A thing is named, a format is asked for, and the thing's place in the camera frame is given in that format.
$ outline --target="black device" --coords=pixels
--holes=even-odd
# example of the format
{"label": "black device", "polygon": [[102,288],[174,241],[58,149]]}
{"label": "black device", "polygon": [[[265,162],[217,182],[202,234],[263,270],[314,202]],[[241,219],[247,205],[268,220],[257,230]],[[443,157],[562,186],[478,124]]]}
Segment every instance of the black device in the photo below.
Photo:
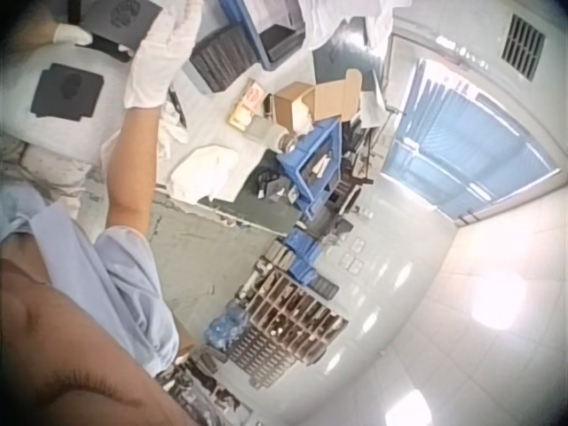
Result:
{"label": "black device", "polygon": [[105,79],[82,69],[52,64],[42,72],[31,112],[38,118],[56,117],[80,122],[92,117]]}
{"label": "black device", "polygon": [[176,93],[176,91],[174,91],[173,87],[170,87],[170,89],[168,90],[168,95],[170,96],[171,104],[174,106],[177,113],[179,114],[179,122],[181,123],[182,126],[184,126],[185,129],[187,129],[187,122],[185,121],[184,110],[182,109],[181,104],[179,103],[178,94]]}
{"label": "black device", "polygon": [[161,11],[150,0],[98,0],[85,13],[81,27],[135,51]]}

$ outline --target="shelf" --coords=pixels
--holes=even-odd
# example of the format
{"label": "shelf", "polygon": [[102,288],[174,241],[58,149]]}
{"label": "shelf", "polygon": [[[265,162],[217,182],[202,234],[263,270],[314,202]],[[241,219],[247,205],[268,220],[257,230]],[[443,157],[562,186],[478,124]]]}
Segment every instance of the shelf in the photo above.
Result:
{"label": "shelf", "polygon": [[246,309],[264,338],[306,364],[315,361],[348,324],[323,298],[314,297],[278,269],[252,288]]}

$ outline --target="cardboard box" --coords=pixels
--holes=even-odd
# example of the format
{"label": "cardboard box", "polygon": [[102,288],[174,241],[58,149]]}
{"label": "cardboard box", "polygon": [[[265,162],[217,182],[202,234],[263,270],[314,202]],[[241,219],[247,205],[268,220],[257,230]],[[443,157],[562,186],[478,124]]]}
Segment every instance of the cardboard box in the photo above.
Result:
{"label": "cardboard box", "polygon": [[294,131],[292,104],[301,99],[310,110],[314,122],[341,116],[348,122],[359,110],[359,94],[363,75],[357,69],[348,69],[345,79],[317,84],[292,83],[274,94],[275,120],[290,132]]}

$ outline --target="air vent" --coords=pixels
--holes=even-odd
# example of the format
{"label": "air vent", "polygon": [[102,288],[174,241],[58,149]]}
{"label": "air vent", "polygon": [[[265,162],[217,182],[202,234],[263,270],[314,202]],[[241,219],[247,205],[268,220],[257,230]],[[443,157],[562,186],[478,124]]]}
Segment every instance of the air vent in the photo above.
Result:
{"label": "air vent", "polygon": [[533,80],[539,65],[544,35],[525,20],[513,15],[501,57],[515,70]]}

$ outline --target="metal tool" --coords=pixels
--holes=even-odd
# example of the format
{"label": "metal tool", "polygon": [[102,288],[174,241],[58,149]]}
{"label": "metal tool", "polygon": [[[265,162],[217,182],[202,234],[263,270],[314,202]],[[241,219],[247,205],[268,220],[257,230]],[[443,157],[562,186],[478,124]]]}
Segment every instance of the metal tool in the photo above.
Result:
{"label": "metal tool", "polygon": [[181,108],[181,104],[179,103],[178,95],[176,91],[174,91],[173,87],[170,87],[168,90],[168,95],[170,95],[170,100],[174,108],[176,109],[177,113],[179,114],[179,122],[185,129],[187,129],[187,122],[185,121],[184,110]]}

